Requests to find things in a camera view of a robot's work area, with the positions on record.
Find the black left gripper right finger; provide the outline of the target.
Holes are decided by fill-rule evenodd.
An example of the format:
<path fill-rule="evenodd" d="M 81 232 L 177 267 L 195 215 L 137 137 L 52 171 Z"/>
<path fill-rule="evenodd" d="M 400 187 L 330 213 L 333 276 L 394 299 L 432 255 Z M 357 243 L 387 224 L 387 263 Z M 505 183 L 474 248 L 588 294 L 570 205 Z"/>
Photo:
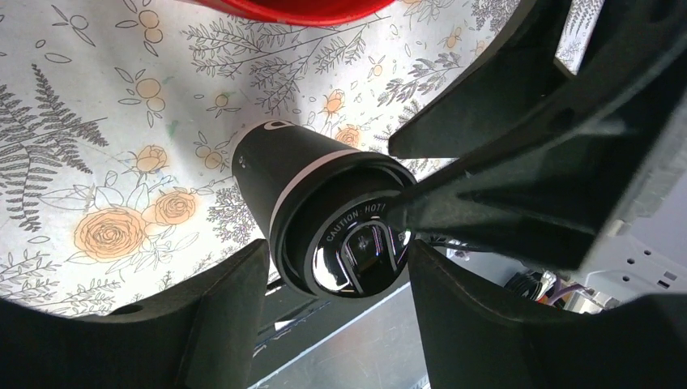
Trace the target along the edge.
<path fill-rule="evenodd" d="M 683 388 L 686 297 L 646 295 L 599 314 L 527 300 L 408 247 L 429 383 L 434 388 Z"/>

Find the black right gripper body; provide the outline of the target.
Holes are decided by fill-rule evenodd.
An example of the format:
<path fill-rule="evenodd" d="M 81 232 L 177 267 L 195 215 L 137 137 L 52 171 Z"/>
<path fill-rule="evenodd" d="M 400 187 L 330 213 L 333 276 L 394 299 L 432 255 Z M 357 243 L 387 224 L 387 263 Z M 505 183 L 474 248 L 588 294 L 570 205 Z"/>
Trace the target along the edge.
<path fill-rule="evenodd" d="M 607 1 L 577 76 L 489 146 L 506 154 L 558 144 L 642 145 L 643 162 L 603 236 L 646 180 L 655 145 L 684 102 L 685 68 L 685 2 Z"/>

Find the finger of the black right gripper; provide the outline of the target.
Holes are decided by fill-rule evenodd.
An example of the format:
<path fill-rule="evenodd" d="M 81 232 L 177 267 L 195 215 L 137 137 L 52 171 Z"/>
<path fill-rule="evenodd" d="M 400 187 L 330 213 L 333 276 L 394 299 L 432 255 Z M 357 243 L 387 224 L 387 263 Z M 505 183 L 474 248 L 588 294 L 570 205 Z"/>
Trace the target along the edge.
<path fill-rule="evenodd" d="M 561 86 L 567 1 L 522 1 L 486 50 L 388 141 L 402 159 L 458 158 L 514 127 Z"/>
<path fill-rule="evenodd" d="M 554 269 L 578 269 L 644 159 L 640 144 L 483 147 L 404 190 L 392 221 Z"/>

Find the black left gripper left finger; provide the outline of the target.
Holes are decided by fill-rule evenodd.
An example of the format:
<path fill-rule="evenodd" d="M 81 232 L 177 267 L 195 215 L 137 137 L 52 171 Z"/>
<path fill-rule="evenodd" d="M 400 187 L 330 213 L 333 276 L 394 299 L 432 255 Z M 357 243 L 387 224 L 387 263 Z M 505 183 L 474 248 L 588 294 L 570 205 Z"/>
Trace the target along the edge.
<path fill-rule="evenodd" d="M 267 287 L 263 239 L 105 316 L 3 301 L 4 388 L 244 388 Z"/>

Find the black plastic cup lid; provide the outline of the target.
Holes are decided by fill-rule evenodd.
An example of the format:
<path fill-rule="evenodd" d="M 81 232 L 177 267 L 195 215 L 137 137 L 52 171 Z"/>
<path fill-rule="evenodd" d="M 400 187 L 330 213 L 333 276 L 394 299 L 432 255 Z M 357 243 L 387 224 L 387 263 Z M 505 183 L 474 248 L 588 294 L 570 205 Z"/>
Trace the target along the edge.
<path fill-rule="evenodd" d="M 389 156 L 333 152 L 303 168 L 275 204 L 269 243 L 284 283 L 306 296 L 369 298 L 388 289 L 416 235 L 389 221 L 392 199 L 415 184 Z"/>

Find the black paper coffee cup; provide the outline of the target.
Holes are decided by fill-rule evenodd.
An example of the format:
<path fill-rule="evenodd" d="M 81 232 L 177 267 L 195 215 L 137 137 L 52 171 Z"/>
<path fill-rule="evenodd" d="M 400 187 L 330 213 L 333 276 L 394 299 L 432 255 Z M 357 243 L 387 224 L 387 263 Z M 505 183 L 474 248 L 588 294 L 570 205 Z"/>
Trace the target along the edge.
<path fill-rule="evenodd" d="M 232 150 L 238 189 L 276 258 L 329 223 L 346 228 L 361 215 L 356 204 L 399 188 L 386 156 L 290 122 L 243 130 Z"/>

